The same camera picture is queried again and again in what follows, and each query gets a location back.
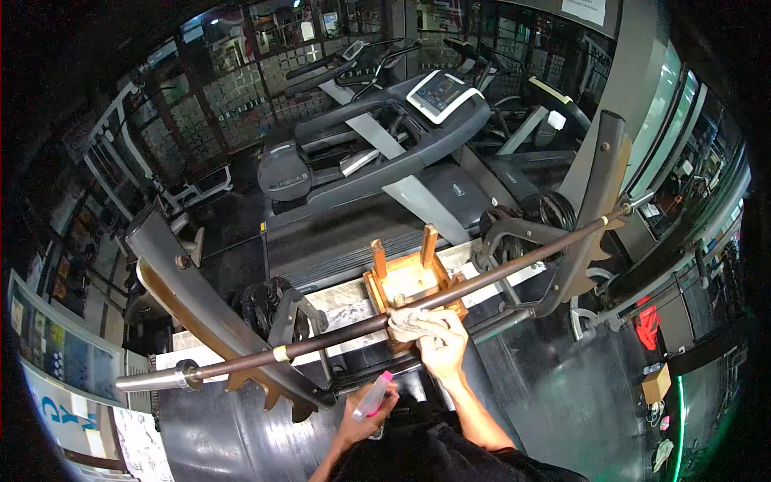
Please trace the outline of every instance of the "treadmill motor cover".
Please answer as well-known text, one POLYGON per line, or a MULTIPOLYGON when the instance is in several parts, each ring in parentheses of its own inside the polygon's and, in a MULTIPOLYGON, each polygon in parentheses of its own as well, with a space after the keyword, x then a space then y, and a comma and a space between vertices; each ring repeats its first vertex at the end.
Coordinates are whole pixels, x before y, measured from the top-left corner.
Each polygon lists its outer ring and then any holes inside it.
POLYGON ((311 171, 293 140, 265 147, 257 179, 274 201, 293 201, 311 191, 311 171))
POLYGON ((480 215, 492 200, 457 165, 438 164, 418 174, 420 182, 452 213, 465 229, 480 222, 480 215))

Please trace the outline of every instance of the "white paper notice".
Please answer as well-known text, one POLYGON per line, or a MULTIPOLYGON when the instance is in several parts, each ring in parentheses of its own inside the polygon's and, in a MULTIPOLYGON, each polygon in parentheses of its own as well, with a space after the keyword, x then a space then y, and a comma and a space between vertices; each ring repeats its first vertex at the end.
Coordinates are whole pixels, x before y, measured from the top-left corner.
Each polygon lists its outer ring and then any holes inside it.
POLYGON ((562 11, 602 26, 605 20, 605 0, 562 0, 562 11))

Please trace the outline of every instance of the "glass partition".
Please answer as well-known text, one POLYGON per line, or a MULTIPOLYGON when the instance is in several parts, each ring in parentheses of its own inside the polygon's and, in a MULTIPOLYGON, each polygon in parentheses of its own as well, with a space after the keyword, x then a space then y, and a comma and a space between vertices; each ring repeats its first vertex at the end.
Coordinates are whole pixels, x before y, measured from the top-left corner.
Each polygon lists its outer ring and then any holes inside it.
MULTIPOLYGON (((664 166, 666 160, 669 159, 672 148, 675 146, 675 141, 685 126, 685 121, 688 118, 688 112, 691 109, 691 104, 693 104, 694 97, 696 96, 696 91, 698 88, 699 82, 696 80, 696 76, 693 74, 693 71, 689 70, 685 79, 685 89, 680 95, 680 100, 678 102, 675 115, 672 117, 670 124, 666 127, 666 132, 662 137, 662 141, 658 145, 656 151, 653 153, 648 166, 645 168, 645 171, 643 171, 637 183, 631 189, 630 194, 632 197, 637 197, 645 192, 658 171, 662 168, 662 166, 664 166)), ((627 169, 625 177, 630 175, 630 172, 631 167, 627 169)))
MULTIPOLYGON (((631 147, 629 165, 624 174, 624 181, 621 183, 621 190, 626 188, 637 169, 643 163, 643 160, 648 156, 649 150, 653 147, 658 131, 662 128, 662 123, 667 116, 669 105, 672 103, 672 97, 677 90, 680 67, 680 58, 678 57, 672 42, 670 42, 664 57, 661 73, 659 74, 656 93, 648 108, 648 114, 645 116, 645 121, 642 123, 642 127, 640 127, 640 131, 637 133, 635 142, 631 147)), ((649 173, 651 179, 655 176, 657 171, 658 169, 654 169, 652 170, 652 173, 649 173)), ((641 190, 645 190, 647 187, 648 185, 646 184, 641 190)))

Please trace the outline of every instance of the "light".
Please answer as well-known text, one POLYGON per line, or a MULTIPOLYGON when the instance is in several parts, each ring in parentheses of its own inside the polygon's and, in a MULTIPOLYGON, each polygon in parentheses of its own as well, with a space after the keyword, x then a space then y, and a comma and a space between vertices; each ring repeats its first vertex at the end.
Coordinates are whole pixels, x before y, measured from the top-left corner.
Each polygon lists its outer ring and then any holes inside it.
POLYGON ((685 395, 682 391, 682 376, 677 377, 678 397, 680 398, 680 445, 677 449, 677 460, 675 462, 675 476, 672 482, 677 482, 680 477, 680 463, 682 462, 682 444, 685 441, 685 395))

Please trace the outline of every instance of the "treadmill belt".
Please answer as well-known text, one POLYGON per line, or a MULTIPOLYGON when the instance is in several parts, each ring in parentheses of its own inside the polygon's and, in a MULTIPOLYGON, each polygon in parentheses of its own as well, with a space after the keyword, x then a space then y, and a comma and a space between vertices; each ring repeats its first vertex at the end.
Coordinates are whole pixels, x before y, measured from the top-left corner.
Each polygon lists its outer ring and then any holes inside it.
POLYGON ((268 266, 271 276, 299 274, 319 262, 369 249, 374 239, 384 244, 399 237, 422 239, 424 225, 389 195, 376 194, 269 231, 268 266))

